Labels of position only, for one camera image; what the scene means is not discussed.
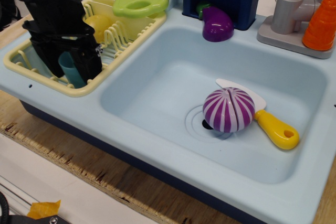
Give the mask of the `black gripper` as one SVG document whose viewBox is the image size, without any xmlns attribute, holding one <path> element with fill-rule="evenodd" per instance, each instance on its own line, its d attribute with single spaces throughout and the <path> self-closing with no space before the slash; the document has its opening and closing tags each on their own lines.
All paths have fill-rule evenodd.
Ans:
<svg viewBox="0 0 336 224">
<path fill-rule="evenodd" d="M 58 63 L 63 51 L 70 51 L 84 82 L 102 71 L 100 45 L 93 37 L 94 29 L 82 19 L 82 0 L 20 0 L 33 20 L 23 27 L 29 31 L 32 46 L 43 63 L 56 77 L 64 71 Z"/>
</svg>

